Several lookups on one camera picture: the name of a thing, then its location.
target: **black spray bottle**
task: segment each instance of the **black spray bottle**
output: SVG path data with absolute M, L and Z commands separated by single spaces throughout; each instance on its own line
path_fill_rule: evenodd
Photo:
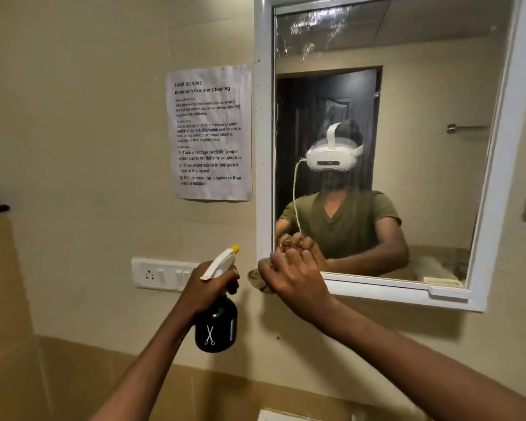
M 222 275 L 236 261 L 237 245 L 226 249 L 211 263 L 201 279 L 208 281 Z M 195 344 L 207 353 L 218 353 L 232 346 L 238 330 L 238 309 L 223 295 L 195 319 Z

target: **mirror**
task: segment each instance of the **mirror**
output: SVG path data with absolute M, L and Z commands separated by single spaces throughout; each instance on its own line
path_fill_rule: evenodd
M 311 238 L 326 272 L 466 286 L 512 5 L 275 17 L 276 245 Z

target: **white paper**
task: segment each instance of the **white paper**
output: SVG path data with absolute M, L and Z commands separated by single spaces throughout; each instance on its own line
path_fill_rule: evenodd
M 251 72 L 247 65 L 168 74 L 166 104 L 177 196 L 251 198 Z

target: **cable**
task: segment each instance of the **cable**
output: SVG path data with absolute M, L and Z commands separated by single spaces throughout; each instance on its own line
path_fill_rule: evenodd
M 300 165 L 300 162 L 306 162 L 306 158 L 300 159 L 300 161 L 298 161 L 295 166 L 295 180 L 292 184 L 292 204 L 295 206 L 296 224 L 298 225 L 298 232 L 300 232 L 300 234 L 303 237 L 304 234 L 302 233 L 302 228 L 300 227 L 300 219 L 298 218 L 298 209 L 296 208 L 296 176 L 298 175 L 298 166 Z

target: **dark door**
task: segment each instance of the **dark door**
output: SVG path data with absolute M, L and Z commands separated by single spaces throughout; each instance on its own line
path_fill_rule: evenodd
M 279 78 L 276 83 L 275 211 L 280 217 L 292 201 L 296 162 L 326 136 L 331 124 L 354 120 L 364 138 L 355 183 L 371 189 L 381 68 L 327 76 Z M 296 196 L 319 192 L 321 181 L 305 164 L 298 170 Z

